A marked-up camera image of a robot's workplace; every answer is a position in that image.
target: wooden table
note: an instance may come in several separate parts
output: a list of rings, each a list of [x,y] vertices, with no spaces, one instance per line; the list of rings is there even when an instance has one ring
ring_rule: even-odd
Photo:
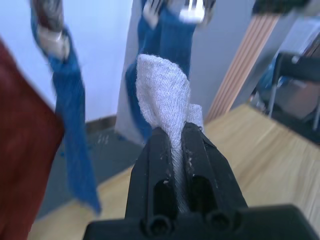
[[[246,105],[205,127],[249,206],[293,203],[320,233],[320,149]],[[123,218],[131,169],[99,186],[100,219]],[[29,240],[81,240],[92,213],[75,201],[33,225]]]

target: gray floor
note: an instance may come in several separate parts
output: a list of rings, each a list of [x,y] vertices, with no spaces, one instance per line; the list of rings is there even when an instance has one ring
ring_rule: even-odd
[[[99,184],[133,165],[142,150],[140,146],[119,140],[113,128],[90,133],[88,146]],[[67,186],[64,150],[60,147],[53,162],[44,200],[37,217],[45,216],[71,199]]]

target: gray sock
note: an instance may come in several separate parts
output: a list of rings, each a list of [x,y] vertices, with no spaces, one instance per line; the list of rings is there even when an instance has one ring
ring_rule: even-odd
[[[136,93],[141,112],[153,127],[161,127],[171,142],[175,191],[180,212],[189,210],[182,158],[181,133],[185,122],[203,129],[202,109],[190,104],[190,84],[178,65],[141,54],[137,59]]]

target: light wood surface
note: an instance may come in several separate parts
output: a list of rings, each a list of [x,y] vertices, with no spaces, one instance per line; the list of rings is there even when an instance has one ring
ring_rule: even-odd
[[[229,112],[275,28],[279,16],[254,16],[211,104],[205,123]]]
[[[243,105],[206,125],[249,206],[293,203],[320,232],[320,149]],[[100,219],[123,218],[131,169],[99,186]],[[91,212],[75,201],[33,225],[29,240],[81,240]]]

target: red cloth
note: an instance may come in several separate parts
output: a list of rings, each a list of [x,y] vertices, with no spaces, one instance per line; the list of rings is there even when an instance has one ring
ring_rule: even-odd
[[[0,39],[0,240],[27,239],[63,135]]]

